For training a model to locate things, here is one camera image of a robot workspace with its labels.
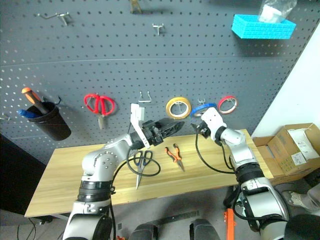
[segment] black cup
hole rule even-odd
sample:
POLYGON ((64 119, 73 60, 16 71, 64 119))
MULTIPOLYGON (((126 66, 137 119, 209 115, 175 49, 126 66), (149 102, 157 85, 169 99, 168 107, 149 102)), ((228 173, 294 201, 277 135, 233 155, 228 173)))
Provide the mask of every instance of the black cup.
POLYGON ((43 102, 42 104, 46 109, 49 110, 49 112, 46 115, 42 115, 38 108, 33 105, 29 107, 27 111, 33 112, 40 116, 28 118, 28 120, 37 125, 53 140, 60 141, 69 137, 71 130, 60 115, 59 108, 53 102, 49 101, 43 102))

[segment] red scissors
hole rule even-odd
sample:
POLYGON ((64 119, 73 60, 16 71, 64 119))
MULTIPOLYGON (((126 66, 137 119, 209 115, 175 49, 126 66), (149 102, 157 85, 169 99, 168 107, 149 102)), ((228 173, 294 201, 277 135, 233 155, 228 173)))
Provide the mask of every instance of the red scissors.
POLYGON ((114 110, 115 110, 115 101, 108 97, 108 96, 100 96, 98 94, 95 93, 89 93, 87 95, 84 96, 84 104, 86 105, 86 107, 93 112, 94 114, 101 114, 103 116, 107 116, 109 114, 111 114, 114 110), (95 99, 94 102, 94 109, 92 109, 92 107, 89 105, 89 102, 91 99, 95 99), (108 101, 111 103, 111 109, 110 111, 106 111, 106 103, 105 101, 108 101))
POLYGON ((84 100, 84 104, 91 112, 99 115, 98 116, 99 128, 103 129, 105 126, 105 123, 104 123, 105 116, 111 114, 115 110, 115 101, 108 96, 100 96, 95 93, 89 93, 85 95, 83 100, 84 100), (89 104, 91 99, 95 100, 93 104, 94 109, 89 104), (106 111, 106 101, 111 103, 111 109, 109 111, 106 111))

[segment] wooden tabletop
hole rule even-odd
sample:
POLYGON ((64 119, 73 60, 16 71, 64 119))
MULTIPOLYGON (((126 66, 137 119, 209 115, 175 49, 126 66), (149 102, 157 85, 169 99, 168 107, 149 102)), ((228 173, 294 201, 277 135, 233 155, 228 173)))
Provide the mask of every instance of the wooden tabletop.
MULTIPOLYGON (((273 178, 247 130, 242 131, 264 175, 267 178, 273 178)), ((98 150, 103 145, 55 149, 24 216, 37 217, 71 212, 83 175, 82 160, 87 153, 98 150)), ((230 171, 225 166, 221 147, 211 139, 199 136, 198 146, 208 164, 219 170, 230 171)), ((116 191, 116 194, 112 195, 114 205, 220 188, 237 183, 234 175, 215 172, 201 162, 195 149, 195 135, 168 137, 164 139, 164 143, 152 146, 150 150, 153 151, 153 159, 161 165, 161 172, 153 177, 143 176, 136 190, 137 175, 124 166, 113 184, 116 191), (182 172, 165 154, 166 146, 175 153, 174 143, 180 148, 185 172, 182 172)), ((230 154, 227 147, 225 147, 225 153, 227 157, 230 154)), ((143 173, 151 174, 156 171, 155 164, 150 163, 143 173)))

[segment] blue tape roll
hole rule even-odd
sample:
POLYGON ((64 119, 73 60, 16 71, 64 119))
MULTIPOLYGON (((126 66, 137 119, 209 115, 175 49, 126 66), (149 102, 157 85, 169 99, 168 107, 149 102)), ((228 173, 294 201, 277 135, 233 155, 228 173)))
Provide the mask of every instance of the blue tape roll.
POLYGON ((190 116, 191 117, 200 117, 200 116, 195 116, 195 114, 202 112, 204 109, 208 109, 208 108, 216 108, 217 104, 215 103, 206 103, 200 106, 195 107, 194 109, 192 109, 190 116))

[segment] gray pegboard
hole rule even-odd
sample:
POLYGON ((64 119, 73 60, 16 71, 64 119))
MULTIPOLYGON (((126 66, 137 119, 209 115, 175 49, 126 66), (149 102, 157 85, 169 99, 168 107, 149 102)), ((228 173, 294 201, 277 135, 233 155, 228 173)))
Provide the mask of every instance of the gray pegboard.
MULTIPOLYGON (((1 133, 47 163, 61 147, 101 144, 125 133, 130 103, 150 91, 146 119, 166 117, 165 105, 184 96, 216 102, 235 95, 239 107, 223 116, 233 128, 253 132, 278 93, 319 22, 318 1, 298 1, 289 20, 297 28, 289 40, 240 39, 231 31, 234 14, 256 14, 257 1, 142 0, 144 14, 130 14, 129 1, 1 1, 1 133), (37 13, 70 12, 67 27, 37 13), (164 23, 157 36, 152 23, 164 23), (16 111, 30 104, 21 94, 31 87, 56 102, 72 134, 54 141, 16 111), (83 106, 88 93, 117 104, 100 131, 83 106)), ((179 135, 192 134, 191 118, 179 135)))

